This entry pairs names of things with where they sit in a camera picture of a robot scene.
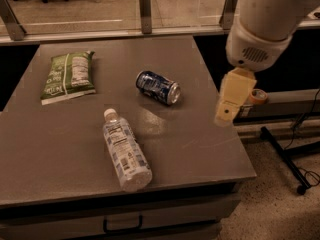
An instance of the black cable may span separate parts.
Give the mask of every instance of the black cable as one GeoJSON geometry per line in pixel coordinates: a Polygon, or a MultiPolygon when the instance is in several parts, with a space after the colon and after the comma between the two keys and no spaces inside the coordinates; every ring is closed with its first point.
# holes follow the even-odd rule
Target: black cable
{"type": "MultiPolygon", "coordinates": [[[[318,96],[319,93],[320,93],[320,88],[318,89],[318,91],[317,91],[317,93],[316,93],[316,95],[315,95],[315,97],[314,97],[313,104],[312,104],[312,107],[311,107],[310,112],[307,113],[306,116],[303,116],[301,122],[299,122],[298,124],[296,124],[296,125],[292,128],[292,138],[291,138],[291,142],[289,143],[289,145],[287,145],[287,146],[284,148],[284,150],[288,149],[288,148],[292,145],[292,143],[293,143],[293,141],[294,141],[294,139],[295,139],[295,131],[296,131],[296,128],[298,127],[298,125],[301,125],[301,124],[303,123],[303,121],[305,121],[306,119],[308,119],[308,117],[310,116],[310,114],[313,112],[314,107],[315,107],[316,102],[317,102],[317,96],[318,96]]],[[[316,187],[316,186],[318,186],[318,185],[320,184],[320,175],[319,175],[318,173],[316,173],[316,172],[314,172],[314,171],[308,171],[308,170],[306,170],[306,169],[304,169],[304,168],[298,168],[298,169],[299,169],[300,171],[303,171],[303,172],[304,172],[304,175],[303,175],[303,176],[306,178],[306,180],[307,180],[309,183],[310,183],[310,180],[308,180],[308,178],[315,182],[314,184],[311,184],[311,183],[310,183],[310,186],[311,186],[311,187],[316,187]]]]}
{"type": "Polygon", "coordinates": [[[304,172],[304,177],[307,178],[311,178],[313,181],[315,181],[314,184],[311,184],[310,181],[308,180],[308,182],[310,183],[311,187],[316,187],[320,184],[320,175],[314,171],[307,171],[303,168],[298,168],[299,170],[304,172]]]}
{"type": "Polygon", "coordinates": [[[287,145],[287,146],[284,148],[284,150],[286,150],[287,148],[289,148],[289,147],[292,145],[292,143],[293,143],[293,141],[294,141],[294,139],[295,139],[295,131],[296,131],[296,128],[297,128],[299,125],[301,125],[301,124],[303,123],[303,121],[307,120],[307,119],[309,118],[310,114],[313,112],[314,107],[315,107],[316,102],[317,102],[317,97],[318,97],[318,94],[319,94],[319,93],[320,93],[320,88],[318,89],[317,93],[316,93],[315,96],[314,96],[313,104],[312,104],[312,107],[311,107],[311,109],[310,109],[310,112],[307,113],[306,116],[303,116],[303,119],[301,120],[301,122],[299,122],[299,124],[296,124],[296,125],[292,128],[292,138],[291,138],[291,142],[289,143],[289,145],[287,145]]]}

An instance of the metal frame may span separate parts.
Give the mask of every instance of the metal frame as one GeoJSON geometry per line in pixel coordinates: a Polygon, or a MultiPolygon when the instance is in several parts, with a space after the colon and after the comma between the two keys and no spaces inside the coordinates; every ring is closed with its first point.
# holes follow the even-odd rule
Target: metal frame
{"type": "MultiPolygon", "coordinates": [[[[268,93],[268,101],[262,105],[245,104],[237,118],[253,119],[263,117],[304,114],[310,111],[314,95],[318,89],[268,93]]],[[[313,112],[320,112],[320,101],[316,102],[313,112]]]]}
{"type": "Polygon", "coordinates": [[[139,0],[141,31],[143,34],[152,33],[151,0],[139,0]]]}
{"type": "Polygon", "coordinates": [[[220,26],[205,27],[177,27],[177,28],[154,28],[152,34],[144,35],[140,30],[115,30],[115,31],[88,31],[57,34],[26,34],[24,39],[15,42],[9,36],[0,36],[0,46],[6,45],[27,45],[40,43],[61,43],[66,41],[90,41],[106,39],[123,39],[137,37],[155,36],[179,36],[179,35],[223,35],[224,31],[220,26]]]}
{"type": "Polygon", "coordinates": [[[305,178],[305,176],[300,172],[299,168],[294,164],[294,162],[291,159],[291,156],[309,152],[314,149],[319,149],[320,141],[312,144],[296,147],[296,148],[283,149],[266,127],[262,127],[261,132],[262,132],[261,138],[267,139],[271,143],[271,145],[277,151],[278,155],[282,158],[282,160],[291,170],[292,174],[300,182],[301,185],[298,186],[297,193],[300,195],[304,195],[306,193],[306,190],[311,188],[311,184],[305,178]]]}
{"type": "Polygon", "coordinates": [[[238,4],[238,0],[225,0],[222,16],[219,22],[220,26],[224,30],[231,29],[237,4],[238,4]]]}

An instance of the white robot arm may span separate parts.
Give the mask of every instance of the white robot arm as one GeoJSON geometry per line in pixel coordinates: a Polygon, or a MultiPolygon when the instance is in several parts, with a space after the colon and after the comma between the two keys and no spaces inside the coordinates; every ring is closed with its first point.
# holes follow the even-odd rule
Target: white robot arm
{"type": "Polygon", "coordinates": [[[216,124],[232,123],[256,84],[254,72],[276,62],[299,23],[319,5],[320,0],[240,0],[226,45],[236,68],[222,80],[216,124]]]}

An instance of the green snack bag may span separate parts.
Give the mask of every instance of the green snack bag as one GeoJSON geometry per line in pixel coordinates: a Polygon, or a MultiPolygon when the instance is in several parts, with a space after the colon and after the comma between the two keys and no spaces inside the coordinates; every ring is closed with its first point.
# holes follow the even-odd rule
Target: green snack bag
{"type": "Polygon", "coordinates": [[[75,52],[51,58],[51,70],[41,95],[41,104],[95,93],[91,79],[94,52],[75,52]]]}

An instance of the blue can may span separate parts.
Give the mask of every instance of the blue can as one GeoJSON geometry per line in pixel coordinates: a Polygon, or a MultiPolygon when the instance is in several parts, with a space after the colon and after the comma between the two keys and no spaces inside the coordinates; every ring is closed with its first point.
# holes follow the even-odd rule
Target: blue can
{"type": "Polygon", "coordinates": [[[151,71],[140,72],[137,76],[136,86],[142,93],[167,105],[176,103],[181,93],[177,82],[151,71]]]}

